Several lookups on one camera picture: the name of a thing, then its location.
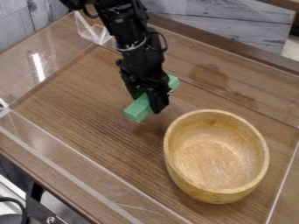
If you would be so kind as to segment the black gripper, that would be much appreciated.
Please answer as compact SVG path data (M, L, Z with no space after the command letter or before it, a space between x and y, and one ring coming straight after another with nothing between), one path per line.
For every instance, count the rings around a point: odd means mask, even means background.
M126 88L134 100L146 92L150 106L159 114L170 104L170 78L163 69L165 51L161 45L123 45L117 61Z

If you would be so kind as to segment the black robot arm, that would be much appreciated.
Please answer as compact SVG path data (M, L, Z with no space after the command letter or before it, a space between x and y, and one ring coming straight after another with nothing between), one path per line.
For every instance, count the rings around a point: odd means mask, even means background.
M169 75L163 69L167 44L161 33L149 26L149 14L141 0L61 0L73 11L89 18L101 18L109 34L117 40L122 59L119 73L131 97L146 94L151 110L159 114L170 104Z

